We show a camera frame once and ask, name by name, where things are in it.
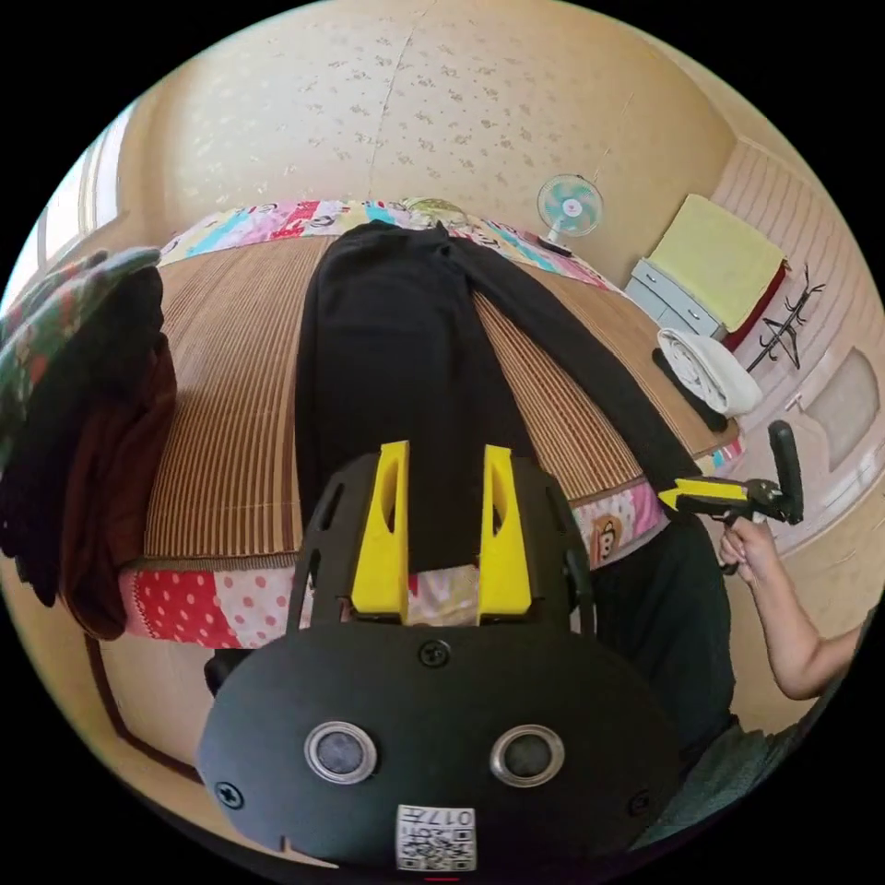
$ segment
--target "woven bamboo mat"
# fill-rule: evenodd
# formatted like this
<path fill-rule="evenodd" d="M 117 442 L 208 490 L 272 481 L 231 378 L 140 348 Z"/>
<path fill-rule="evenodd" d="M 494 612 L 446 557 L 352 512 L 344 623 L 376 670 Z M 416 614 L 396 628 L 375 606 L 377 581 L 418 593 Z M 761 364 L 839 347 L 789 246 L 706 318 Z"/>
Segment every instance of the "woven bamboo mat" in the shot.
<path fill-rule="evenodd" d="M 164 330 L 178 407 L 154 486 L 152 560 L 296 551 L 295 358 L 308 281 L 334 238 L 259 243 L 162 267 Z M 738 436 L 709 431 L 652 362 L 655 324 L 617 293 L 524 268 L 603 341 L 697 456 Z M 573 502 L 641 471 L 608 420 L 555 363 L 484 299 L 480 318 L 538 452 Z"/>

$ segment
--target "folded yellow blanket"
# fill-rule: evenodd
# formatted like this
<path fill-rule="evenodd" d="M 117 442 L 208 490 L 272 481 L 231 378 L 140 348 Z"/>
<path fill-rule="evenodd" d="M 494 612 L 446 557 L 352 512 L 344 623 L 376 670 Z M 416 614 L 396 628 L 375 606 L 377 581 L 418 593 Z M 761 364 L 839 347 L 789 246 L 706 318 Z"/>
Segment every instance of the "folded yellow blanket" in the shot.
<path fill-rule="evenodd" d="M 784 259 L 746 221 L 697 194 L 685 198 L 648 258 L 729 332 L 746 322 Z"/>

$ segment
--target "drawer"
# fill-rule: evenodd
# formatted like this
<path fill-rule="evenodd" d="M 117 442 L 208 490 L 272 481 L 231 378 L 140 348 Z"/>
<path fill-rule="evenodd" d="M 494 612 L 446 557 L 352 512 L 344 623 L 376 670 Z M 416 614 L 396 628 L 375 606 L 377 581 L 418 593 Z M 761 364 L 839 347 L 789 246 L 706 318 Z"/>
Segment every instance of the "drawer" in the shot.
<path fill-rule="evenodd" d="M 667 307 L 678 313 L 692 332 L 712 336 L 719 328 L 720 323 L 715 317 L 706 312 L 688 292 L 654 265 L 643 259 L 633 270 L 633 276 L 657 295 Z"/>
<path fill-rule="evenodd" d="M 653 320 L 667 310 L 664 304 L 641 280 L 631 277 L 625 289 L 630 300 Z"/>
<path fill-rule="evenodd" d="M 694 329 L 676 311 L 667 308 L 658 321 L 662 329 L 676 329 L 677 332 L 693 332 Z"/>

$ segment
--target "floral wallpaper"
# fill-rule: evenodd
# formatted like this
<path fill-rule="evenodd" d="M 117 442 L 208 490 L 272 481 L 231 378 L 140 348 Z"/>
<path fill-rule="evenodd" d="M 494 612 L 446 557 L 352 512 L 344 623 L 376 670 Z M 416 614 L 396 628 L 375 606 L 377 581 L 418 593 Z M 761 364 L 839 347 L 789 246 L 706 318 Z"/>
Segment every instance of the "floral wallpaper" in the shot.
<path fill-rule="evenodd" d="M 736 143 L 635 32 L 553 0 L 329 0 L 210 48 L 163 95 L 170 234 L 255 202 L 405 196 L 543 232 L 539 187 L 580 172 L 606 211 L 572 247 L 619 283 Z"/>

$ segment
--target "white rolled towel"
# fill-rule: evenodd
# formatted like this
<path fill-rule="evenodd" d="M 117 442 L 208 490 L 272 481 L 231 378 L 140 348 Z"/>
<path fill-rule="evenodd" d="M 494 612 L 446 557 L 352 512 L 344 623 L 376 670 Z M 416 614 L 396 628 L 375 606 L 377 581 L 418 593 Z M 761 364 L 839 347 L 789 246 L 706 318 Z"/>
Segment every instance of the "white rolled towel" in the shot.
<path fill-rule="evenodd" d="M 714 338 L 661 329 L 657 343 L 679 380 L 713 411 L 736 418 L 762 401 L 759 385 L 735 355 Z"/>

